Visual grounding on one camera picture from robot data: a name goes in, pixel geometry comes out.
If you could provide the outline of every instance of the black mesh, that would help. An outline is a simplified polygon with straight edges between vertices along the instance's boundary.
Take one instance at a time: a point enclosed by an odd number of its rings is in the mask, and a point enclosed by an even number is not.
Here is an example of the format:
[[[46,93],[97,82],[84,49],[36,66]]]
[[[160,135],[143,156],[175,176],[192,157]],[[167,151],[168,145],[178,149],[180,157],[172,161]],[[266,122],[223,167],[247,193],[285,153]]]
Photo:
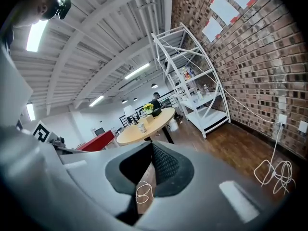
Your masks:
[[[160,184],[173,177],[179,169],[178,160],[154,144],[152,163],[155,167],[156,184]]]

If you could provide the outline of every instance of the white cable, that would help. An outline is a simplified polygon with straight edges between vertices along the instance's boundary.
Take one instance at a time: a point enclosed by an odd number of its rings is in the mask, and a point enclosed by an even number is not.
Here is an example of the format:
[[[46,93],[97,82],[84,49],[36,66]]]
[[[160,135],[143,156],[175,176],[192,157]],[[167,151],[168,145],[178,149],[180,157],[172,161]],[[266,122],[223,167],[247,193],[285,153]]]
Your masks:
[[[197,68],[199,68],[196,64],[194,64],[190,59],[188,59],[185,55],[182,55],[184,56],[189,62],[191,62],[193,65],[195,65]],[[208,74],[206,74],[212,81],[214,81],[217,85],[218,83],[213,80]],[[238,101],[236,98],[234,98],[230,93],[228,93],[223,87],[222,85],[220,84],[220,87],[227,93],[229,94],[230,97],[232,97],[236,102],[238,102],[241,106],[243,106],[244,108],[246,108],[247,110],[249,110],[251,113],[253,113],[255,116],[259,117],[260,119],[262,119],[263,121],[266,121],[266,122],[269,122],[269,123],[272,123],[272,124],[278,124],[280,122],[271,122],[271,121],[268,121],[268,120],[265,120],[263,119],[262,117],[260,117],[259,115],[257,115],[256,113],[252,112],[250,109],[248,109],[245,105],[243,105],[240,101]],[[261,186],[263,185],[267,185],[269,184],[269,182],[275,177],[278,181],[276,182],[275,186],[274,186],[274,189],[273,189],[273,194],[276,194],[281,188],[284,188],[284,193],[287,191],[287,184],[290,183],[291,181],[294,182],[294,185],[296,187],[296,183],[295,183],[295,180],[292,178],[292,164],[290,161],[281,161],[276,167],[273,166],[272,164],[272,161],[273,161],[273,158],[274,158],[274,155],[275,155],[275,151],[276,151],[276,146],[277,146],[277,142],[278,142],[278,138],[279,138],[279,134],[280,134],[280,131],[282,129],[282,123],[280,123],[280,128],[279,128],[279,131],[278,131],[278,134],[277,134],[277,139],[276,139],[276,143],[275,143],[275,147],[274,147],[274,152],[273,152],[273,155],[270,159],[270,162],[268,160],[264,160],[255,170],[254,170],[254,175],[256,177],[256,179],[261,183]],[[269,163],[269,170],[266,174],[266,176],[264,177],[263,181],[261,181],[257,175],[256,175],[256,170],[261,167],[261,165],[265,162],[268,162]],[[282,168],[281,168],[281,175],[277,174],[277,171],[276,169],[279,167],[279,165],[282,164]],[[273,169],[273,172],[272,172],[272,175],[270,177],[270,179],[267,181],[267,182],[264,182],[266,180],[266,177],[269,175],[271,169]],[[287,174],[288,176],[284,176],[284,172],[285,172],[285,169],[287,169]],[[276,189],[279,182],[281,183],[281,187]]]
[[[274,152],[273,152],[273,155],[270,159],[270,162],[268,160],[264,160],[258,167],[256,167],[256,169],[254,170],[254,175],[256,177],[256,179],[261,183],[261,187],[263,185],[267,185],[269,184],[269,182],[275,177],[278,181],[276,182],[275,186],[274,186],[274,189],[273,189],[273,194],[276,194],[281,188],[284,188],[284,193],[287,191],[287,184],[290,183],[291,181],[294,182],[294,185],[296,187],[296,183],[295,183],[295,180],[292,178],[292,164],[290,161],[281,161],[279,164],[277,164],[276,167],[273,166],[272,162],[273,162],[273,158],[274,158],[274,155],[275,155],[275,151],[276,151],[276,146],[277,146],[277,141],[278,141],[278,138],[279,138],[279,134],[280,134],[280,131],[282,129],[282,124],[280,125],[280,128],[279,128],[279,131],[278,131],[278,134],[277,134],[277,139],[276,139],[276,143],[275,143],[275,147],[274,147]],[[264,177],[263,181],[261,181],[258,176],[256,175],[256,171],[258,168],[260,168],[262,166],[263,163],[267,162],[269,164],[269,170],[266,174],[266,176]],[[279,165],[282,164],[282,168],[281,168],[281,174],[277,174],[277,171],[276,169],[279,167]],[[284,176],[284,171],[285,171],[285,168],[287,169],[287,176]],[[271,177],[270,179],[265,182],[266,180],[266,177],[269,175],[271,169],[273,170],[272,174],[271,174]],[[280,188],[276,189],[277,186],[278,186],[278,183],[281,183],[281,186]]]
[[[185,55],[182,55],[183,57],[185,57],[188,61],[190,61],[193,65],[195,65],[197,68],[199,68],[196,64],[194,64],[191,60],[189,60]],[[213,80],[208,74],[206,74],[212,81],[214,81],[217,85],[218,83]],[[260,117],[259,115],[257,115],[256,113],[252,112],[250,109],[248,109],[245,105],[243,105],[240,101],[237,101],[236,98],[234,98],[230,93],[228,93],[223,87],[222,85],[220,85],[220,87],[227,93],[229,94],[230,97],[232,97],[236,102],[238,102],[241,106],[243,106],[245,109],[249,110],[251,113],[253,113],[255,116],[259,117],[260,119],[262,119],[263,121],[266,121],[266,122],[269,122],[269,123],[272,123],[272,124],[278,124],[279,122],[271,122],[271,121],[268,121],[268,120],[265,120],[263,119],[262,117]]]
[[[141,181],[139,181],[139,183],[140,183],[140,182],[144,182],[145,184],[137,188],[137,190],[136,190],[136,202],[137,202],[138,204],[144,204],[145,202],[147,202],[147,201],[149,200],[149,196],[147,195],[147,193],[148,193],[150,190],[151,190],[152,198],[154,198],[154,197],[153,197],[153,190],[152,190],[152,186],[151,186],[149,183],[147,183],[146,181],[141,180]],[[149,186],[149,190],[148,190],[146,193],[142,194],[142,195],[137,194],[138,190],[139,190],[141,187],[144,187],[144,186]],[[143,201],[143,202],[138,202],[138,198],[141,198],[141,197],[147,197],[147,199],[146,199],[145,201]]]

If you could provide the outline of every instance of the white lamp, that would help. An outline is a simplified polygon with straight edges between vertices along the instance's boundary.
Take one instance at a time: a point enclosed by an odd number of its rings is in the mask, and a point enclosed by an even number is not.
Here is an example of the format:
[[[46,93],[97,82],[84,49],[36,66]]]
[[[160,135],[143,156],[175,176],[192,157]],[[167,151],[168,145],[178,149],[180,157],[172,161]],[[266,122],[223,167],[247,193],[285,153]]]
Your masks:
[[[136,110],[131,106],[131,105],[128,105],[124,108],[124,114],[126,117],[132,117],[132,120],[134,120],[135,122],[135,125],[138,123],[135,119],[135,117],[133,116],[134,114],[136,113]]]

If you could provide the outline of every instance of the fluorescent light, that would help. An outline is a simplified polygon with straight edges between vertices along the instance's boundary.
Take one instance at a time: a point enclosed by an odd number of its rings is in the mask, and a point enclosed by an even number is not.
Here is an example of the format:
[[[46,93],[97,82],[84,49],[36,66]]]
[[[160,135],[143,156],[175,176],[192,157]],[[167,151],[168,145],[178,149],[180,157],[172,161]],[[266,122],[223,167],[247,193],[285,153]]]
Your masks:
[[[96,105],[100,100],[102,100],[104,96],[99,96],[97,99],[95,99],[89,106],[92,107]]]
[[[48,21],[39,21],[38,23],[31,26],[26,47],[27,51],[38,51],[39,42],[43,35],[47,22]]]
[[[127,75],[127,76],[125,77],[125,79],[129,79],[130,77],[132,77],[132,76],[135,75],[136,73],[139,73],[141,70],[145,69],[145,68],[148,67],[148,66],[150,66],[149,63],[143,65],[142,67],[136,69],[134,72],[132,72],[132,73],[130,73],[129,75]]]
[[[28,114],[29,114],[30,121],[34,121],[35,115],[34,115],[33,104],[28,103],[26,106],[27,106],[27,111],[28,111]]]

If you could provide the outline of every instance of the table leg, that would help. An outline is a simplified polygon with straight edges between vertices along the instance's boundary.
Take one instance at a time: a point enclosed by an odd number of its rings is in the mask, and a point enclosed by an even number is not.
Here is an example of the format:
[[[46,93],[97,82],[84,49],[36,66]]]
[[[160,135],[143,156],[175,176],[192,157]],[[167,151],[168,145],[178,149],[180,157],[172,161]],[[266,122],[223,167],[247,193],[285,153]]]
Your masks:
[[[163,127],[162,128],[162,131],[164,132],[165,134],[165,137],[167,138],[168,142],[171,143],[171,144],[174,144],[169,132],[168,132],[168,129],[166,127]]]

